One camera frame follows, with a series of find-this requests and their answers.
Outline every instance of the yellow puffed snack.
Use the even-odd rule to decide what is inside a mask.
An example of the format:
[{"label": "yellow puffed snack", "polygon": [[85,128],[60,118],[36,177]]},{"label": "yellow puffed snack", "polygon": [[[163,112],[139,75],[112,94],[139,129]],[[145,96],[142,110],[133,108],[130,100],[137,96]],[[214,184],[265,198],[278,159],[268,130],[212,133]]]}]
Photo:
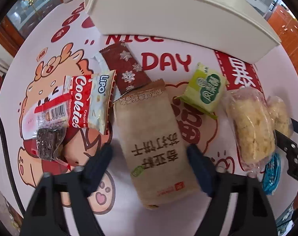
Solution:
[{"label": "yellow puffed snack", "polygon": [[293,126],[285,102],[277,96],[271,96],[267,101],[267,106],[274,129],[286,137],[291,137]]},{"label": "yellow puffed snack", "polygon": [[244,169],[261,169],[275,151],[275,137],[263,94],[252,87],[227,92],[224,103]]}]

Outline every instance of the green label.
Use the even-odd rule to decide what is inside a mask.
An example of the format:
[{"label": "green label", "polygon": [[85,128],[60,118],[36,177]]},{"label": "green label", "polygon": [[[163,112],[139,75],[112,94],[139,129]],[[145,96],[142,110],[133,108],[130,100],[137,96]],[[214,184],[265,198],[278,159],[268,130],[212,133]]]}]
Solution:
[{"label": "green label", "polygon": [[219,75],[212,74],[209,75],[205,82],[205,87],[200,90],[200,99],[205,104],[210,104],[216,99],[216,96],[219,92],[219,88],[221,85]]},{"label": "green label", "polygon": [[134,169],[133,172],[131,172],[131,175],[134,177],[140,176],[145,171],[144,166],[138,166]]}]

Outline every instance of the barcode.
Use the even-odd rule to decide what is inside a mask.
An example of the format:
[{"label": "barcode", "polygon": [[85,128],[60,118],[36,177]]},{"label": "barcode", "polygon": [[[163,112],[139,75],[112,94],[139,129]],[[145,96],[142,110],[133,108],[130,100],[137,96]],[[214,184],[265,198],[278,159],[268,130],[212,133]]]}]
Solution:
[{"label": "barcode", "polygon": [[66,117],[64,104],[51,109],[52,120],[57,120]]}]

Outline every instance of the red snack wrapper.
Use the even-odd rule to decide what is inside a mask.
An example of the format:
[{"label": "red snack wrapper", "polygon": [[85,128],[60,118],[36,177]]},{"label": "red snack wrapper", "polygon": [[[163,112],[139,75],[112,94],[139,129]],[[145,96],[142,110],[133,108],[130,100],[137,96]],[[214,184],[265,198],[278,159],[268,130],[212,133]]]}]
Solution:
[{"label": "red snack wrapper", "polygon": [[151,82],[146,73],[142,71],[142,65],[136,61],[126,47],[125,42],[120,41],[109,45],[101,50],[100,54],[105,59],[109,70],[116,70],[116,85],[121,95]]},{"label": "red snack wrapper", "polygon": [[107,132],[115,70],[92,75],[65,76],[64,93],[71,95],[69,127]]}]

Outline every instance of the red oval print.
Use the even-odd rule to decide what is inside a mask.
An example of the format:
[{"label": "red oval print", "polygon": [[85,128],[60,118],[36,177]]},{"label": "red oval print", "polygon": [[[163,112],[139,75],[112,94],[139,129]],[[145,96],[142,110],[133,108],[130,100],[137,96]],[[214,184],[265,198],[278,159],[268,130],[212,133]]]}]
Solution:
[{"label": "red oval print", "polygon": [[44,49],[41,50],[40,54],[38,54],[38,56],[36,58],[36,61],[37,62],[39,62],[45,56],[45,54],[47,52],[47,49],[48,48],[46,47],[46,48],[44,48]]},{"label": "red oval print", "polygon": [[94,27],[94,24],[90,17],[87,17],[81,24],[83,28]]},{"label": "red oval print", "polygon": [[63,22],[62,26],[64,27],[64,26],[66,26],[66,25],[69,25],[70,23],[74,22],[79,16],[80,16],[79,13],[70,16],[68,19],[66,19],[66,20]]},{"label": "red oval print", "polygon": [[84,7],[83,6],[80,6],[77,9],[75,9],[71,14],[73,15],[73,14],[79,13],[79,12],[81,12],[83,10],[84,10]]},{"label": "red oval print", "polygon": [[69,29],[70,29],[70,26],[65,26],[65,27],[59,29],[52,37],[51,42],[58,41],[60,38],[62,38],[68,32]]}]

